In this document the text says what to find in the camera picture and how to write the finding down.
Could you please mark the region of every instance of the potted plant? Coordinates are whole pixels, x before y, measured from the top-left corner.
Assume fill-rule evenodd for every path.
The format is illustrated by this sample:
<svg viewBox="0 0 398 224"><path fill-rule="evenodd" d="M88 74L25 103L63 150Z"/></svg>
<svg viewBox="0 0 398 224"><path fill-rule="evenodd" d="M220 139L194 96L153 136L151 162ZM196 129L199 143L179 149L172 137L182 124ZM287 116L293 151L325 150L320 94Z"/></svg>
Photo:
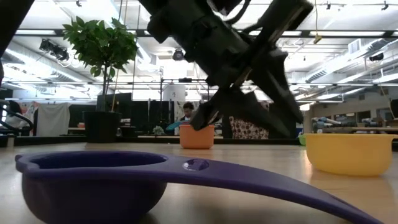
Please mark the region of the potted plant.
<svg viewBox="0 0 398 224"><path fill-rule="evenodd" d="M84 66L91 66L94 77L103 76L103 103L96 111L85 111L86 136L88 142L114 142L121 114L108 111L106 92L109 81L116 70L124 72L123 65L134 60L137 52L136 38L128 32L126 26L112 18L113 27L105 27L104 21L85 22L76 17L71 24L64 24L64 40L68 40L76 50L77 59Z"/></svg>

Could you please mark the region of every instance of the yellow bowl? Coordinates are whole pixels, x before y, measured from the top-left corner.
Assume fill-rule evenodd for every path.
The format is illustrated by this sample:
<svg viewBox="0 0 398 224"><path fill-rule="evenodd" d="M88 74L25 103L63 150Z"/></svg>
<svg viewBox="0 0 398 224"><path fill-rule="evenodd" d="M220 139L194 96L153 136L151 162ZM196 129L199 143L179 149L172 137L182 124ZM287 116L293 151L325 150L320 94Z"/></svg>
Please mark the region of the yellow bowl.
<svg viewBox="0 0 398 224"><path fill-rule="evenodd" d="M307 157L318 170L375 176L391 164L393 134L306 134Z"/></svg>

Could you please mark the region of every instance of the ceiling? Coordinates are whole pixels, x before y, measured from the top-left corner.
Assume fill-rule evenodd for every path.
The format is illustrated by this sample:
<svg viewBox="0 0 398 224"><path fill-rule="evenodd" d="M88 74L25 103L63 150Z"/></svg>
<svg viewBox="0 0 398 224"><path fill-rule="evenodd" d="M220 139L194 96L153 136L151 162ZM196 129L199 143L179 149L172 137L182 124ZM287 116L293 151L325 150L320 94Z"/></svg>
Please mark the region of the ceiling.
<svg viewBox="0 0 398 224"><path fill-rule="evenodd" d="M267 9L270 2L270 0L252 0L241 20L234 25L235 28L243 29L255 23ZM344 35L349 34L351 30L398 30L398 2L395 4L394 1L387 1L387 3L389 7L386 10L382 10L385 5L384 1L380 0L317 0L317 11L313 10L298 30L315 30L318 27L318 30L347 30L347 32L340 32L340 38L331 39L325 37L317 44L314 44L314 38L296 37L279 39L277 45L289 53L289 57L285 61L285 71L288 81L290 83L305 83L291 86L290 89L296 95L297 99L334 99L343 93L356 90L355 92L350 92L349 95L353 96L353 93L372 91L375 87L370 86L369 83L375 84L374 80L380 78L381 75L396 74L395 59L397 44L393 40L388 39L385 42L381 42L377 39L361 39L361 43L356 44L361 46L362 55L353 57L352 54L347 53L349 51L348 46L350 43L357 41L357 38L345 38ZM22 69L20 66L14 66L12 69L28 69L32 70L32 72L25 72L25 76L21 75L19 79L8 79L10 82L31 81L27 77L28 75L35 75L35 78L39 80L49 81L48 77L46 79L41 77L40 74L35 74L38 73L37 68L32 65L35 63L44 64L61 71L58 73L61 75L56 77L58 79L54 78L56 82L60 82L59 80L62 77L64 78L63 80L67 79L68 82L77 82L77 80L81 80L81 82L100 82L101 78L95 80L90 75L89 67L84 68L77 59L73 59L73 51L67 41L64 41L62 37L49 37L45 32L51 32L54 29L63 29L62 24L69 24L71 18L75 18L76 16L81 17L85 21L99 19L109 24L112 17L119 17L120 11L121 20L128 26L128 29L132 30L146 29L150 19L149 13L135 0L128 0L127 2L118 0L85 0L80 1L80 4L81 7L78 7L75 0L36 0L34 2L20 29L22 31L25 30L25 32L26 30L31 30L31 32L36 32L35 35L16 35L13 39L14 46L9 46L11 52L16 51L21 54L27 54L30 58L35 58L35 60L31 61L29 67ZM220 17L222 19L234 17L241 9L242 4L243 2L228 17ZM43 55L43 52L39 50L43 39L49 39L51 42L67 48L71 59L67 62L58 62L51 55ZM164 78L206 78L206 74L194 64L174 62L171 59L174 50L179 48L178 43L173 39L168 38L165 42L159 44L152 37L139 37L137 42L139 47L154 60L151 63L131 62L126 66L127 73L120 71L118 85L111 85L112 89L116 89L119 92L129 92L134 88L139 93L134 94L138 95L135 96L136 99L153 99L156 96L160 96L159 82L161 72L163 72ZM384 59L375 62L371 62L368 59L369 56L379 54L380 52L384 53ZM370 68L374 71L369 73L364 72ZM123 84L133 81L138 84L134 86ZM388 83L393 83L394 81L396 80L388 80ZM317 83L340 83L341 85L317 85ZM72 83L67 85L67 88L71 91L70 97L95 98L101 89L100 86L95 85L73 85ZM54 85L49 86L48 84L26 84L22 88L18 83L7 87L25 90L29 88L34 90L38 87L41 87L41 89L46 87L55 88ZM83 88L89 88L90 91L83 91L84 94L80 94ZM187 89L188 94L192 92L192 96L195 95L193 97L200 97L196 93L207 92L206 88L199 84L187 85Z"/></svg>

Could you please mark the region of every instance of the wall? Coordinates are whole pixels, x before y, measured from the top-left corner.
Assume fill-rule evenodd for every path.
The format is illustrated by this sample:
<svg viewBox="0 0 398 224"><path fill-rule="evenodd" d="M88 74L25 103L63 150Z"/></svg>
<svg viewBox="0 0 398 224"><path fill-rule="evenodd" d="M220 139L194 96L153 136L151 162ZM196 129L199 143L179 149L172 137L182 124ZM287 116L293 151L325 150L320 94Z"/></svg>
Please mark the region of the wall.
<svg viewBox="0 0 398 224"><path fill-rule="evenodd" d="M366 93L365 100L359 100L358 95L355 98L347 99L344 103L317 104L312 107L313 116L331 116L336 114L345 114L361 111L371 111L372 118L377 116L377 109L389 107L389 100L398 99L398 88L389 88L389 94L386 96L380 95L379 92Z"/></svg>

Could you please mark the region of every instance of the black plant pot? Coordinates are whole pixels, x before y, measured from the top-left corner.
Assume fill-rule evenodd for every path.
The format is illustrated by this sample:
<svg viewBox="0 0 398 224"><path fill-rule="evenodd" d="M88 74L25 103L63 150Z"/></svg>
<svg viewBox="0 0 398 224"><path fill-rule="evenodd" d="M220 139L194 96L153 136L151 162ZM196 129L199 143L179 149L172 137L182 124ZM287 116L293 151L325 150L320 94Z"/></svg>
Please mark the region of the black plant pot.
<svg viewBox="0 0 398 224"><path fill-rule="evenodd" d="M84 111L88 143L112 143L120 124L121 114L103 111Z"/></svg>

